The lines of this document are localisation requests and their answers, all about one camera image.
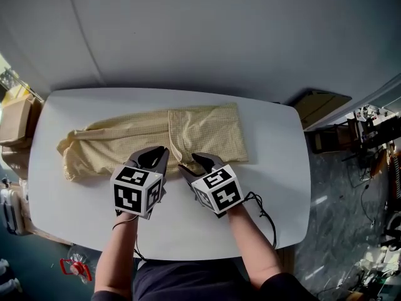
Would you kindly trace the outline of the yellow cloth trousers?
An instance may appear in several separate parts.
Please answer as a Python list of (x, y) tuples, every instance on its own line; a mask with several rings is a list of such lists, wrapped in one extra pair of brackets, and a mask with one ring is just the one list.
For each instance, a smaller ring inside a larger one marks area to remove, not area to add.
[(164, 146), (170, 151), (166, 175), (182, 164), (200, 172), (192, 154), (204, 152), (223, 162), (246, 162), (248, 154), (236, 103), (171, 108), (127, 114), (72, 130), (57, 146), (67, 180), (110, 176), (136, 151)]

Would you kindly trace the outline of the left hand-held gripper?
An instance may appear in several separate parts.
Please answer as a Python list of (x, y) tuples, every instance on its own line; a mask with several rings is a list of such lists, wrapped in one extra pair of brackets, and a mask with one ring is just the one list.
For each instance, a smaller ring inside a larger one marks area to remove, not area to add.
[(164, 195), (164, 175), (169, 155), (166, 147), (147, 147), (134, 152), (125, 166), (115, 168), (110, 187), (117, 211), (150, 219), (155, 205), (161, 202)]

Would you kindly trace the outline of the flat brown cardboard sheet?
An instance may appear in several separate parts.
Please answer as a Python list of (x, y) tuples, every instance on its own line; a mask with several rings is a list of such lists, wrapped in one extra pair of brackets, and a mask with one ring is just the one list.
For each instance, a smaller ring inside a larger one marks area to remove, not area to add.
[(31, 215), (30, 215), (30, 210), (29, 210), (29, 202), (24, 198), (21, 198), (20, 202), (21, 202), (21, 214), (22, 214), (23, 221), (24, 221), (24, 228), (27, 232), (34, 234), (34, 235), (38, 235), (42, 238), (45, 238), (47, 240), (51, 240), (51, 241), (54, 241), (57, 243), (61, 243), (61, 244), (68, 245), (68, 246), (72, 245), (72, 242), (70, 242), (70, 241), (61, 239), (57, 236), (51, 235), (51, 234), (37, 228), (31, 220)]

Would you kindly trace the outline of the white electronics pile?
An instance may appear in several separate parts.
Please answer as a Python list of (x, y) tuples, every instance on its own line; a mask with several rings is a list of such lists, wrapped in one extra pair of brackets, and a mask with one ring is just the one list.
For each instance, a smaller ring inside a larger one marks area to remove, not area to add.
[(359, 270), (355, 290), (366, 300), (401, 301), (401, 250), (368, 248), (355, 265)]

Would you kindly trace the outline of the silver hard-shell suitcase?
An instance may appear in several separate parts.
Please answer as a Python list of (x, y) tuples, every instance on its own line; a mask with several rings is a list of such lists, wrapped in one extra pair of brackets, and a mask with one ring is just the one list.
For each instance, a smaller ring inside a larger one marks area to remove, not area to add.
[(0, 190), (0, 219), (8, 233), (18, 236), (29, 234), (24, 225), (20, 197), (11, 188)]

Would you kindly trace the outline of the person's right forearm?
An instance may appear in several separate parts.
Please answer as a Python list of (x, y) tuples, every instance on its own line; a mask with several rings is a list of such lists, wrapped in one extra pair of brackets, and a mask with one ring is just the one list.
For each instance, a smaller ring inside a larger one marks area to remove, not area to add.
[(261, 288), (266, 280), (283, 272), (279, 258), (243, 205), (229, 209), (227, 215), (250, 282)]

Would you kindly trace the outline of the large taped cardboard box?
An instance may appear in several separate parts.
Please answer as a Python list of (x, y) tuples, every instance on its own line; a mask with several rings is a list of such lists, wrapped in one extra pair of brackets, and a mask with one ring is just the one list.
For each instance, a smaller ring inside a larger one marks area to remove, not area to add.
[(30, 152), (30, 147), (19, 148), (2, 146), (1, 157), (20, 179), (27, 180)]

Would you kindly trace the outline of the open brown cardboard box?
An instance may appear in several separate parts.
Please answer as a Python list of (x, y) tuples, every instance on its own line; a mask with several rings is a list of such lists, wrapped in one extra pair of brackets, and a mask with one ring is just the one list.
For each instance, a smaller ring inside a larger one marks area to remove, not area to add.
[(298, 96), (291, 106), (298, 112), (303, 128), (307, 129), (350, 100), (350, 96), (309, 89)]

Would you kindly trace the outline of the person's left forearm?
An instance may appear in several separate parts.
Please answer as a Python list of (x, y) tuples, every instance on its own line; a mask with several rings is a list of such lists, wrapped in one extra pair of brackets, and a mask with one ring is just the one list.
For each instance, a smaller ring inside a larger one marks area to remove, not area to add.
[(122, 212), (116, 218), (111, 237), (102, 251), (95, 273), (95, 292), (108, 291), (131, 297), (133, 254), (138, 218)]

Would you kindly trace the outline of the cluttered equipment workbench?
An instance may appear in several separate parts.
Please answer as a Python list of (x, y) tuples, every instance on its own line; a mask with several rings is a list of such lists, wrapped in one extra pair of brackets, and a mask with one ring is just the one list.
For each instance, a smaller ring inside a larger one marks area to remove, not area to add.
[(345, 121), (307, 132), (315, 154), (349, 151), (344, 160), (356, 159), (372, 179), (384, 164), (390, 170), (390, 190), (401, 201), (401, 116), (383, 107), (365, 105), (345, 116)]

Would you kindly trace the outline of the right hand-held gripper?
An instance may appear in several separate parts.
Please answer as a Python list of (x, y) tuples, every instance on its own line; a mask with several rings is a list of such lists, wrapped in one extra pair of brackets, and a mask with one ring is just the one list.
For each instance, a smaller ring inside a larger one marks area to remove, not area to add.
[(206, 172), (211, 172), (204, 175), (204, 171), (195, 173), (181, 164), (178, 165), (179, 172), (201, 205), (220, 218), (227, 210), (244, 201), (239, 181), (230, 165), (224, 165), (219, 156), (204, 152), (193, 153), (192, 158)]

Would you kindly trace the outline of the small brown cardboard box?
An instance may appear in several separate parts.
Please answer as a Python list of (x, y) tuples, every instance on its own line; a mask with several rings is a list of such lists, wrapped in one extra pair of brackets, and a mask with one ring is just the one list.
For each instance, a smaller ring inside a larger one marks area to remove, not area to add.
[(10, 101), (0, 119), (0, 145), (26, 146), (31, 142), (43, 108), (43, 103), (32, 94)]

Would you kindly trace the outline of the person's dark navy shirt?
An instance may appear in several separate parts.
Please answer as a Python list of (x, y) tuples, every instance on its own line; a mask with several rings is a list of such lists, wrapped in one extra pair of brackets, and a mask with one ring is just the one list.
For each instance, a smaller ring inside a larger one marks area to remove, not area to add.
[(228, 260), (144, 263), (132, 282), (132, 299), (95, 292), (91, 301), (319, 301), (289, 273), (255, 288)]

